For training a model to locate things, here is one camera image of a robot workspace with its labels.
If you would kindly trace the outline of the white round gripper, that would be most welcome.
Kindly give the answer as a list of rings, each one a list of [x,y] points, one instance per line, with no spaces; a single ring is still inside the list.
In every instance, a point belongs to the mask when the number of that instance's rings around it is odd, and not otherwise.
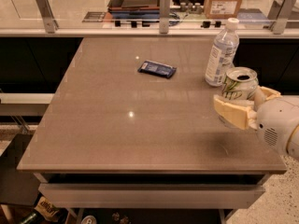
[[[279,91],[258,86],[254,102],[217,94],[213,102],[215,111],[236,128],[257,128],[262,143],[281,155],[299,156],[299,97],[280,96]]]

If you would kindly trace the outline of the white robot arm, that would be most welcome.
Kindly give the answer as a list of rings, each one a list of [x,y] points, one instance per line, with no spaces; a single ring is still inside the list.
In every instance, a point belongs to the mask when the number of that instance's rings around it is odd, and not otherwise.
[[[215,111],[240,130],[251,128],[264,145],[299,160],[299,97],[259,86],[253,100],[213,97]]]

